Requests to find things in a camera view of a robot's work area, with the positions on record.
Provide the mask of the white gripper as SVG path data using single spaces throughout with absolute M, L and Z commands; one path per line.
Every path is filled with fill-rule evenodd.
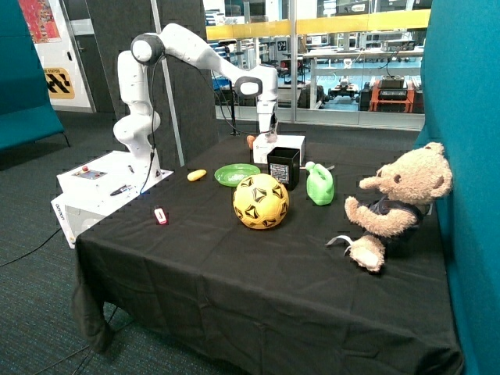
M 257 102 L 256 111 L 259 122 L 259 132 L 277 136 L 276 102 Z

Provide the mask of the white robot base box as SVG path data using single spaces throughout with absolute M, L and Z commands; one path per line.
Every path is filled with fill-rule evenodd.
M 62 194 L 52 200 L 52 208 L 68 245 L 74 248 L 78 235 L 172 173 L 161 169 L 157 159 L 137 162 L 129 152 L 112 151 L 58 175 Z M 110 196 L 123 185 L 133 188 Z

